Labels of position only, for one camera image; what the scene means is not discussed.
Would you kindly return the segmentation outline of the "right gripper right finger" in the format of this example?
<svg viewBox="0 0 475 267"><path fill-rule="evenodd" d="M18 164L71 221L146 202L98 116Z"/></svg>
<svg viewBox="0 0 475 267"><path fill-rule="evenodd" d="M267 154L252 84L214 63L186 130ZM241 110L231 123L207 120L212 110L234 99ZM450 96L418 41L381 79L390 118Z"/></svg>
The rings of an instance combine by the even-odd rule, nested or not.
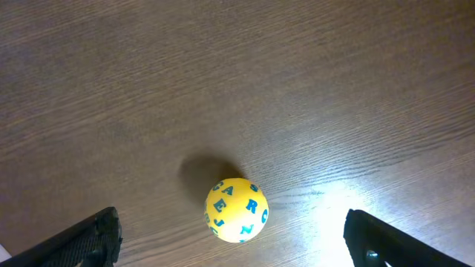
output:
<svg viewBox="0 0 475 267"><path fill-rule="evenodd" d="M348 211L344 239L355 267L469 267L362 210Z"/></svg>

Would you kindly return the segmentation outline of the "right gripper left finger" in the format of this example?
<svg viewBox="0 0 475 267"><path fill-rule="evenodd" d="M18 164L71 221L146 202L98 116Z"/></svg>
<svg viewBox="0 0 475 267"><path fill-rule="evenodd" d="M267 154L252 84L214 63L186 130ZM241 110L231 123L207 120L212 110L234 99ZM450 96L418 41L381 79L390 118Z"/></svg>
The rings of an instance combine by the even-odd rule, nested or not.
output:
<svg viewBox="0 0 475 267"><path fill-rule="evenodd" d="M107 207L17 254L1 267L112 267L118 260L122 227L115 207Z"/></svg>

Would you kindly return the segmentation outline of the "yellow ball blue letters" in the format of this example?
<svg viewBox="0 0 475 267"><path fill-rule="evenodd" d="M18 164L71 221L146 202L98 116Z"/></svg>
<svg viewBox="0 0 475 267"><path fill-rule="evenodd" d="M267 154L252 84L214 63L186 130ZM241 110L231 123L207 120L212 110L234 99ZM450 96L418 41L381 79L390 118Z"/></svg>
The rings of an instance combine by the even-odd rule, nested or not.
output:
<svg viewBox="0 0 475 267"><path fill-rule="evenodd" d="M223 179L212 186L205 200L204 217L213 235L228 243L245 243L266 225L267 198L253 181Z"/></svg>

